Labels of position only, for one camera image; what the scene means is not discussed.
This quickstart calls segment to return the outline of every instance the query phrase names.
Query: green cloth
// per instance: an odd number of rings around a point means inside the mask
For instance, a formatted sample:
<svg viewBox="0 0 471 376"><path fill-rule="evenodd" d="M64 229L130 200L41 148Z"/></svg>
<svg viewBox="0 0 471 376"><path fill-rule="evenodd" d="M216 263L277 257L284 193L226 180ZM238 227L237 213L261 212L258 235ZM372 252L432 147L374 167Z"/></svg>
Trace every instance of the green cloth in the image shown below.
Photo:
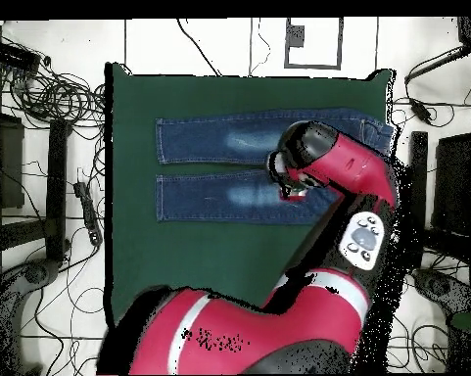
<svg viewBox="0 0 471 376"><path fill-rule="evenodd" d="M118 320L152 285L210 287L261 305L311 226L157 222L158 173L249 168L159 165L156 118L187 118L276 109L350 107L386 120L393 73L368 80L130 76L113 65L112 309Z"/></svg>

